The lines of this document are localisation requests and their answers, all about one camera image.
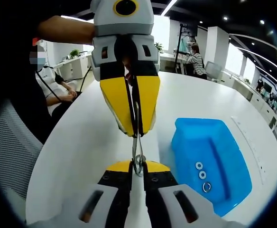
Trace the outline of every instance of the cable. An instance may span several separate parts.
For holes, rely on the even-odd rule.
[[[55,93],[54,91],[50,88],[50,86],[48,86],[48,84],[43,80],[43,78],[39,75],[38,71],[36,70],[35,73],[37,74],[37,76],[40,78],[40,80],[42,80],[42,82],[45,84],[45,86],[50,90],[51,93],[53,93],[53,95],[60,101],[63,102]]]
[[[89,67],[87,73],[86,73],[85,76],[83,77],[83,82],[85,81],[85,79],[86,79],[86,77],[87,77],[87,75],[88,75],[88,73],[89,73],[90,70],[91,70],[91,66]]]

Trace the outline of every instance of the face mask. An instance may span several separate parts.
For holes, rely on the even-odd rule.
[[[46,53],[40,45],[36,45],[33,49],[30,52],[30,64],[34,65],[35,70],[40,71],[46,63]]]

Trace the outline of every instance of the blue plastic tray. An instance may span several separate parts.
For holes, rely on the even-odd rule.
[[[214,119],[178,118],[172,139],[179,184],[187,184],[212,202],[214,212],[224,216],[251,192],[245,160],[225,123]],[[203,164],[202,170],[195,167]],[[205,171],[206,178],[199,178]],[[210,182],[211,190],[203,191]]]

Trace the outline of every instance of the white desk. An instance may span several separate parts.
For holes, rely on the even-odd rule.
[[[91,54],[65,60],[54,65],[53,68],[57,69],[57,73],[61,75],[64,80],[83,78],[88,70],[89,56],[91,56]]]
[[[243,224],[253,221],[277,186],[277,141],[258,111],[237,91],[190,76],[159,72],[161,86],[154,129],[142,138],[144,155],[174,170],[171,140],[179,117],[223,120],[246,161],[252,192],[224,216]],[[259,168],[243,134],[231,116],[237,116],[250,133],[266,167],[262,184]],[[108,109],[99,83],[94,81],[67,110],[46,141],[28,187],[27,222],[48,219],[60,212],[63,199],[97,183],[105,168],[130,159],[132,139],[121,133]],[[131,206],[125,227],[148,228],[142,178],[133,176]]]

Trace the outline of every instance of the pants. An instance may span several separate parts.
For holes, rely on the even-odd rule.
[[[82,92],[77,92],[77,96],[76,98],[73,99],[73,101],[75,101],[81,93]],[[57,124],[57,122],[61,119],[61,117],[65,114],[65,112],[71,105],[72,105],[72,102],[62,102],[58,107],[56,107],[53,110],[52,121],[54,125]]]

